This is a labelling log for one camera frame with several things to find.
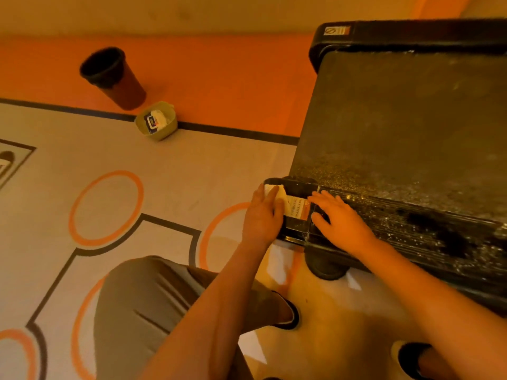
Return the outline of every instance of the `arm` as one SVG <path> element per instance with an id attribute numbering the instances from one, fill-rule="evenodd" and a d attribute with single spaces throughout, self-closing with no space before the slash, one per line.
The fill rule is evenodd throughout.
<path id="1" fill-rule="evenodd" d="M 339 196 L 314 192 L 312 221 L 338 248 L 358 258 L 396 294 L 429 342 L 462 380 L 507 378 L 507 322 L 378 240 Z"/>
<path id="2" fill-rule="evenodd" d="M 238 248 L 155 353 L 139 380 L 225 379 L 257 269 L 283 221 L 278 187 L 253 193 Z"/>

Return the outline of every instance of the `hand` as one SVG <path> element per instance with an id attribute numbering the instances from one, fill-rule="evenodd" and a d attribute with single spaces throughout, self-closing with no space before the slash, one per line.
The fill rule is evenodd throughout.
<path id="1" fill-rule="evenodd" d="M 312 221 L 339 249 L 359 257 L 379 241 L 358 213 L 345 204 L 340 196 L 334 198 L 327 191 L 313 192 L 308 201 L 317 204 L 329 216 L 331 224 L 320 213 L 313 212 Z"/>
<path id="2" fill-rule="evenodd" d="M 241 242 L 262 250 L 262 253 L 275 240 L 283 223 L 284 203 L 281 198 L 275 201 L 277 192 L 276 186 L 264 197 L 264 184 L 259 185 L 246 210 Z"/>

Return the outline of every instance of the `shoe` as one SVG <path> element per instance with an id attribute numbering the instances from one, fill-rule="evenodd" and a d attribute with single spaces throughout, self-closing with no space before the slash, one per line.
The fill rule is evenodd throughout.
<path id="1" fill-rule="evenodd" d="M 391 357 L 410 378 L 429 380 L 419 373 L 419 357 L 428 348 L 431 348 L 431 344 L 398 340 L 391 346 Z"/>
<path id="2" fill-rule="evenodd" d="M 292 310 L 292 320 L 291 321 L 288 321 L 286 323 L 274 324 L 273 327 L 285 329 L 286 331 L 292 331 L 292 330 L 296 329 L 299 326 L 299 323 L 301 321 L 301 317 L 299 316 L 298 308 L 294 304 L 292 304 L 292 302 L 287 300 L 285 297 L 283 297 L 278 292 L 276 292 L 276 291 L 272 291 L 272 292 L 274 292 L 275 294 L 280 296 L 287 303 L 287 305 L 290 307 L 290 309 Z"/>

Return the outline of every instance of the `green basket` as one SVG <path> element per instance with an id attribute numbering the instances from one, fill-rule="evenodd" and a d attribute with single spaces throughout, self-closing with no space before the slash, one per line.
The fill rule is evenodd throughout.
<path id="1" fill-rule="evenodd" d="M 144 120 L 144 116 L 149 114 L 152 110 L 160 110 L 165 118 L 167 119 L 167 125 L 161 130 L 156 131 L 155 133 L 150 133 L 148 128 L 146 127 L 146 122 Z M 174 105 L 171 105 L 165 101 L 157 102 L 144 109 L 140 114 L 135 117 L 135 124 L 139 131 L 144 134 L 146 137 L 153 139 L 155 141 L 160 141 L 166 138 L 168 135 L 173 133 L 176 129 L 178 129 L 178 120 L 176 118 L 176 111 L 174 110 Z"/>

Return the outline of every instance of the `gray pants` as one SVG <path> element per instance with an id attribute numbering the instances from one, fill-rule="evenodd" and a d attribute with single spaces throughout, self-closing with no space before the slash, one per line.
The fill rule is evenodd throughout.
<path id="1" fill-rule="evenodd" d="M 137 379 L 216 275 L 158 256 L 114 268 L 105 279 L 95 312 L 97 380 Z M 278 321 L 277 296 L 254 282 L 243 333 Z M 239 347 L 228 379 L 253 379 Z"/>

